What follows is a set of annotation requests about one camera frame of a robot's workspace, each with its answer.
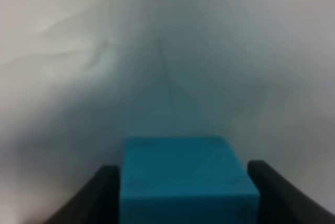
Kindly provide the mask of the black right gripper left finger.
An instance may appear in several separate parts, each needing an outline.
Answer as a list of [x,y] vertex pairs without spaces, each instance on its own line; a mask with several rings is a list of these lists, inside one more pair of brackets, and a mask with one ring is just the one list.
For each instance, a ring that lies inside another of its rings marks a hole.
[[119,223],[119,192],[119,167],[104,165],[45,223]]

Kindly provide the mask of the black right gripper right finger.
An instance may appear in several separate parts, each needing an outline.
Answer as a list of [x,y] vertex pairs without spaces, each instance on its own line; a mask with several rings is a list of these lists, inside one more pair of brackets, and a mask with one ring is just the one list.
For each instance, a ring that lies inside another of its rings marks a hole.
[[247,171],[261,195],[257,223],[334,224],[334,214],[265,161],[249,161]]

